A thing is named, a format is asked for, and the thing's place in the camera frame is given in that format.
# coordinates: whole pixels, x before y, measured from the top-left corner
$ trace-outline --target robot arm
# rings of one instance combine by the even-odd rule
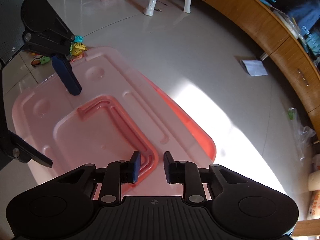
[[[183,184],[183,198],[121,200],[121,184],[138,180],[141,160],[134,152],[127,162],[85,164],[16,196],[6,211],[15,239],[290,240],[298,219],[290,197],[218,164],[198,168],[174,161],[170,152],[163,160],[167,182]]]
[[[47,0],[0,0],[0,87],[2,70],[20,50],[52,58],[52,66],[70,94],[79,95],[81,86],[69,63],[75,36]],[[37,8],[45,14],[35,14]],[[52,160],[31,147],[7,128],[3,97],[0,97],[0,169],[12,159],[27,163],[31,159],[51,167]]]

